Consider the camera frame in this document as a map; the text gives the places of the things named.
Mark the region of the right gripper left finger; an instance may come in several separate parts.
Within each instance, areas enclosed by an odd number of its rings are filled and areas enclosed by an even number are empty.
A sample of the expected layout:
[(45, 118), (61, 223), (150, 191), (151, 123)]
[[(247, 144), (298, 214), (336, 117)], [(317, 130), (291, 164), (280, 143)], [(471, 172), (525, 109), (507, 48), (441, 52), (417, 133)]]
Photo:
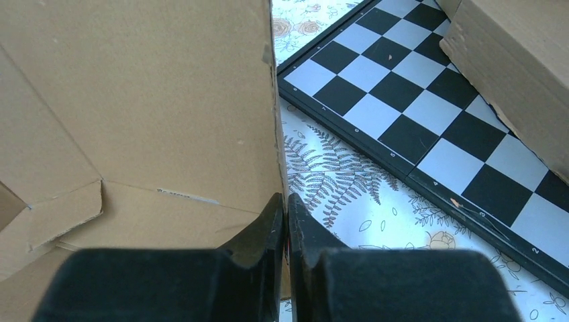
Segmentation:
[(283, 195), (271, 196), (259, 216), (219, 247), (228, 259), (219, 273), (219, 318), (278, 321), (285, 241)]

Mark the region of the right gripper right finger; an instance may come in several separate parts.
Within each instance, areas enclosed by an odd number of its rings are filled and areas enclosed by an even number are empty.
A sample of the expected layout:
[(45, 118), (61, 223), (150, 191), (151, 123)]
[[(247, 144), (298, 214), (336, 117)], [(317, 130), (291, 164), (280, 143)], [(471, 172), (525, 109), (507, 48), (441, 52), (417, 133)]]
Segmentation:
[(346, 248), (313, 218), (302, 197), (288, 197), (288, 264), (293, 321), (329, 321), (329, 280), (324, 254)]

